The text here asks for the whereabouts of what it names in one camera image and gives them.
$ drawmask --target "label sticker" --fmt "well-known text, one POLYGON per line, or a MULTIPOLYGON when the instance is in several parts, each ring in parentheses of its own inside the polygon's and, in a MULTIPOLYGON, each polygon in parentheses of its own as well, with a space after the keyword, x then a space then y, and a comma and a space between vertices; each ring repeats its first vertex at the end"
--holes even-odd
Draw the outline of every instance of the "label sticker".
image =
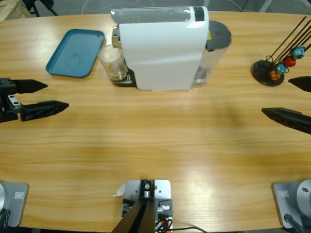
POLYGON ((288 198, 290 195, 288 194, 287 190, 281 190, 281 191, 278 192, 278 196, 280 198, 288 198))
POLYGON ((207 39, 208 39, 208 40, 211 40, 211 39, 212 39, 212 35, 210 34, 210 32, 208 32, 208 34, 207 34, 207 39))
POLYGON ((25 193, 16 192, 14 195, 14 199, 24 199, 25 193))

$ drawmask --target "wooden stand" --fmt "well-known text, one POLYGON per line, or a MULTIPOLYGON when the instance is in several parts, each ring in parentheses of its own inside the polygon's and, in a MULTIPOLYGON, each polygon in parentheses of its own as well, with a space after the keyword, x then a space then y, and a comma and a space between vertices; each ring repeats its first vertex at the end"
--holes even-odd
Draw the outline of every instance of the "wooden stand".
POLYGON ((21 4, 21 0, 0 1, 0 21, 16 18, 30 18, 30 12, 21 4))

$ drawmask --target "clear drinking glass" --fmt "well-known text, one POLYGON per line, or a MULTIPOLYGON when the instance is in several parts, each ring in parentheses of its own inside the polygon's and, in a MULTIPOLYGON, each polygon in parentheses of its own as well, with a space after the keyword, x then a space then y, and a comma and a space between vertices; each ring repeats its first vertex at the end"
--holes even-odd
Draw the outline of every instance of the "clear drinking glass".
POLYGON ((101 61, 105 71, 112 80, 122 80, 127 75, 127 67, 122 50, 106 45, 99 50, 97 57, 101 61))

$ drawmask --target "blue plastic tray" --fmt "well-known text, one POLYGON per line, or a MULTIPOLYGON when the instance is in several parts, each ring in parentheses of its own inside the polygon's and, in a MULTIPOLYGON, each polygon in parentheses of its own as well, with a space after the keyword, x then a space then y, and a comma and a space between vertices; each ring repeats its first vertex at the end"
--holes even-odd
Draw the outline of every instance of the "blue plastic tray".
POLYGON ((50 74, 83 78, 94 65, 97 53, 104 42, 104 33, 82 29, 66 32, 46 70, 50 74))

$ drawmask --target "blue capsule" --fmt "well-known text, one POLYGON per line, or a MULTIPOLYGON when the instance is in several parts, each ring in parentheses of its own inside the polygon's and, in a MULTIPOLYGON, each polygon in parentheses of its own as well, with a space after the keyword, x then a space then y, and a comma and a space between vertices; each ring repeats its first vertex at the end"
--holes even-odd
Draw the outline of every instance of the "blue capsule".
POLYGON ((285 66, 285 63, 284 62, 281 62, 279 64, 277 64, 276 66, 276 72, 278 74, 285 74, 286 72, 286 66, 285 66))
POLYGON ((303 58, 305 55, 306 48, 303 46, 297 46, 296 48, 292 49, 291 55, 295 60, 303 58))

